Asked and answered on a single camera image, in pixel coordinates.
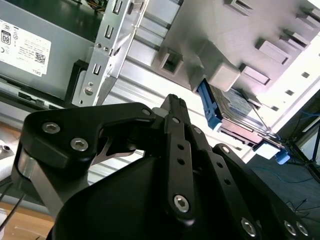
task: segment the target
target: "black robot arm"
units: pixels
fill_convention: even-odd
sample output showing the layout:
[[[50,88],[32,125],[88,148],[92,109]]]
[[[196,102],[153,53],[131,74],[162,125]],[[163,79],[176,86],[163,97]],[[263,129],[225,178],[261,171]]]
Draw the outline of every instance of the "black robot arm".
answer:
[[[91,165],[143,158],[89,186]],[[39,111],[24,122],[16,186],[55,218],[47,239],[311,240],[307,226],[226,145],[212,148],[169,95]]]

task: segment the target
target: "rectangular slot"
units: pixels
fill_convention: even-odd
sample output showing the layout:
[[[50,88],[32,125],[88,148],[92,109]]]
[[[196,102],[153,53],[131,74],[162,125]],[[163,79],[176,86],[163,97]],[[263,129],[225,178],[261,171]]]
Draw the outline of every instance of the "rectangular slot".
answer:
[[[179,64],[180,58],[177,55],[170,54],[165,61],[163,68],[170,73],[174,73],[177,69],[177,66]]]
[[[293,91],[291,91],[291,90],[287,90],[287,91],[285,91],[285,93],[288,94],[289,96],[292,96],[292,95],[295,94],[295,93],[294,93]]]
[[[309,41],[296,32],[285,30],[284,33],[286,36],[282,36],[281,39],[296,49],[305,50],[310,44]]]
[[[50,104],[49,104],[49,109],[51,109],[51,110],[55,110],[55,109],[59,109],[59,108],[57,108],[57,107],[55,107],[55,106],[53,106],[53,105],[50,105]]]
[[[127,14],[130,15],[130,14],[132,14],[133,11],[136,11],[136,10],[141,11],[144,7],[144,4],[145,4],[144,0],[133,0],[130,3]]]
[[[166,47],[160,50],[162,54],[162,63],[160,68],[170,74],[175,74],[183,64],[182,56]]]
[[[282,65],[286,65],[291,57],[288,53],[267,40],[264,40],[262,44],[258,43],[256,48]]]
[[[278,110],[279,110],[279,108],[276,107],[276,106],[271,107],[271,109],[272,109],[273,111],[275,111],[275,112],[278,112]]]
[[[301,76],[307,79],[310,76],[310,74],[307,72],[304,72],[301,74]]]
[[[36,99],[35,100],[35,104],[39,105],[39,106],[44,106],[45,105],[45,102],[40,100],[40,99]]]
[[[320,10],[316,8],[305,9],[304,11],[307,15],[311,16],[314,20],[320,23]]]
[[[224,3],[244,16],[249,16],[253,10],[252,7],[243,0],[224,0]]]
[[[94,75],[99,75],[100,69],[101,69],[101,65],[95,64],[94,67],[93,67],[92,73]]]
[[[113,10],[112,10],[112,12],[113,12],[114,14],[119,15],[119,12],[120,12],[122,3],[123,3],[123,2],[120,1],[120,0],[115,0],[115,4],[114,4]]]
[[[252,10],[252,8],[243,1],[236,0],[235,4],[238,4],[240,7],[243,7],[244,9]]]
[[[108,26],[106,27],[104,37],[105,37],[106,39],[111,39],[113,32],[114,32],[114,28],[113,28],[112,26],[108,25]]]
[[[314,19],[310,15],[303,15],[298,17],[302,22],[306,24],[306,27],[308,27],[310,30],[320,28],[320,22],[316,19]]]
[[[270,81],[269,77],[263,75],[262,73],[254,70],[253,68],[242,64],[240,67],[241,75],[246,76],[252,80],[259,82],[260,84],[267,85]]]
[[[26,95],[26,94],[24,94],[22,92],[18,92],[18,97],[20,97],[20,98],[22,98],[24,100],[27,100],[27,101],[32,101],[33,100],[32,97],[30,97],[29,95]]]

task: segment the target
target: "blue tab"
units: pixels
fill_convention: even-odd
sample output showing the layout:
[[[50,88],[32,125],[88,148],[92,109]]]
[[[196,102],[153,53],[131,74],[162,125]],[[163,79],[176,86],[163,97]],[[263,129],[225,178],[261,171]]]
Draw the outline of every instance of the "blue tab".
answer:
[[[218,124],[222,123],[221,119],[219,119],[215,113],[216,109],[218,108],[217,103],[212,102],[212,100],[209,96],[205,81],[203,81],[200,84],[197,91],[198,91],[198,93],[201,97],[201,100],[202,100],[205,118],[208,122],[208,126],[212,130],[214,130]]]
[[[280,165],[285,164],[286,162],[289,161],[289,159],[290,159],[290,156],[288,154],[288,151],[285,149],[281,149],[281,151],[275,155],[275,160]]]

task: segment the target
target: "wooden surface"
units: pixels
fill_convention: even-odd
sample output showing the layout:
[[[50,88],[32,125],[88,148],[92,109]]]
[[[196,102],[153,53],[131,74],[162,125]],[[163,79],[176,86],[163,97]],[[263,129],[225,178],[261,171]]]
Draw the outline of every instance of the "wooden surface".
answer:
[[[8,215],[14,206],[0,203]],[[46,214],[19,207],[5,226],[4,240],[45,240],[54,219]]]

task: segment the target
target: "metal sheet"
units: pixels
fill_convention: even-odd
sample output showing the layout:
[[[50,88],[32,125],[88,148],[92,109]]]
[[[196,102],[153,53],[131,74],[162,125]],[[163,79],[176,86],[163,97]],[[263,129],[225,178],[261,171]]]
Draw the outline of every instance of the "metal sheet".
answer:
[[[254,95],[266,92],[301,53],[280,40],[284,30],[297,32],[311,41],[319,29],[310,31],[296,19],[297,15],[303,14],[302,7],[314,8],[307,0],[247,2],[251,10],[248,16],[244,16],[225,4],[226,1],[202,0],[200,3],[185,0],[161,46],[161,49],[168,48],[181,55],[183,64],[175,74],[165,71],[161,68],[163,59],[160,50],[152,64],[152,70],[192,89],[190,79],[204,65],[198,58],[198,53],[204,42],[209,40],[237,68],[246,64],[271,79],[267,86],[240,76],[233,86],[235,89],[244,89]],[[281,56],[276,55],[277,51],[270,52],[271,49],[268,48],[269,55],[266,55],[257,49],[257,45],[266,40],[283,54],[287,54],[286,65],[273,59],[280,61]]]
[[[152,0],[146,12],[167,24],[171,24],[179,8],[178,4],[170,0]]]
[[[69,19],[71,13],[69,11],[60,10],[59,14],[63,15],[64,18]],[[21,29],[51,41],[51,51],[46,75],[39,77],[3,62],[0,62],[0,74],[44,93],[63,99],[67,91],[74,63],[77,60],[86,60],[88,50],[93,46],[93,43],[30,14],[5,0],[0,0],[0,18]]]
[[[91,8],[84,6],[84,4],[77,4],[70,0],[5,1],[91,42],[95,40],[102,19],[102,14],[95,14]],[[2,6],[1,3],[0,6],[2,16],[5,12],[5,8],[2,7],[5,6]],[[12,15],[20,20],[23,17],[14,13]]]
[[[131,14],[128,13],[130,0],[108,2],[81,91],[73,96],[72,102],[77,106],[95,106],[99,98],[104,98],[110,92],[113,84],[105,84],[100,95],[102,86],[109,77],[118,78],[148,2],[149,0],[145,0],[143,7]]]
[[[258,113],[274,132],[278,132],[320,90],[319,53],[320,36],[317,36],[274,86],[267,93],[258,95],[260,102],[268,106],[260,108]]]
[[[158,1],[157,5],[159,8],[161,7],[162,10],[165,9],[167,2],[170,2],[170,0],[153,0],[152,2],[155,1]],[[176,12],[176,10],[179,9],[179,6],[175,5],[173,9]],[[148,10],[149,14],[155,14],[152,12],[153,10],[151,8],[148,8]],[[168,21],[165,14],[165,12],[159,13],[158,17],[160,18],[160,22]],[[168,31],[165,27],[157,24],[157,21],[152,21],[149,18],[144,18],[141,25],[147,29],[149,33],[153,33],[162,38],[165,37]],[[243,145],[240,141],[223,133],[213,132],[208,127],[206,118],[204,117],[201,98],[198,95],[150,70],[150,65],[157,50],[145,45],[144,40],[147,39],[144,39],[143,37],[145,36],[141,37],[142,41],[133,40],[127,60],[124,62],[121,69],[119,80],[115,83],[113,89],[104,101],[104,104],[142,102],[149,107],[160,107],[165,97],[168,94],[174,93],[186,101],[192,123],[205,132],[207,139],[212,146],[218,143],[225,143],[232,147],[240,157],[246,155],[250,150],[248,146]],[[20,110],[11,105],[9,105],[9,107],[4,109],[7,111],[1,112],[6,113],[6,115],[9,116],[11,114],[21,125],[26,115],[29,114],[28,111]],[[112,160],[107,160],[92,166],[88,174],[89,183],[92,184],[99,181],[103,177],[108,176],[141,158],[142,155],[143,152],[138,152],[128,157],[113,158]]]
[[[137,31],[136,31],[136,35],[149,41],[150,43],[156,45],[156,46],[160,46],[161,43],[163,42],[163,37],[154,34],[152,31],[144,28],[144,27],[140,27]]]

